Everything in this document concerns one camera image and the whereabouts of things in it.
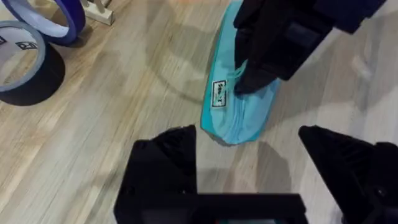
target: fabric label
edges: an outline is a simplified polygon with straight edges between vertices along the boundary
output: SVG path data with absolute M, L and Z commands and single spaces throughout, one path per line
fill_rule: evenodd
M 224 108 L 226 106 L 226 80 L 215 81 L 211 89 L 211 107 Z
M 17 42 L 15 43 L 21 50 L 37 49 L 37 44 L 34 42 Z

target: black tape roll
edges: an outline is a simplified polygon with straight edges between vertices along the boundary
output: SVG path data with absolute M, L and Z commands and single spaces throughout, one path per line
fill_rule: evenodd
M 63 82 L 61 55 L 33 27 L 17 21 L 0 22 L 0 68 L 17 50 L 37 49 L 31 69 L 20 79 L 0 85 L 0 100 L 19 106 L 34 105 L 52 96 Z

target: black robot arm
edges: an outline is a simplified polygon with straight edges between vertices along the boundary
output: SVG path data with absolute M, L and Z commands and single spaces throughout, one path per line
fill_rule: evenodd
M 386 0 L 244 0 L 235 18 L 235 94 L 289 80 L 333 27 L 353 34 Z

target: light blue pouch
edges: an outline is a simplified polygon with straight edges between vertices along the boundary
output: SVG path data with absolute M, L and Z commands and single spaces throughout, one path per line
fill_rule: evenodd
M 201 126 L 228 144 L 255 141 L 264 129 L 280 80 L 250 95 L 235 96 L 233 88 L 246 68 L 234 69 L 233 21 L 241 2 L 227 8 L 203 102 Z

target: wooden stand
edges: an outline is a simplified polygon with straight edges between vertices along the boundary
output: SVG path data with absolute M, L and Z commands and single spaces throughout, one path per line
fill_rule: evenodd
M 112 25 L 114 21 L 113 11 L 106 8 L 111 0 L 94 0 L 94 3 L 87 0 L 80 1 L 87 17 L 107 25 Z

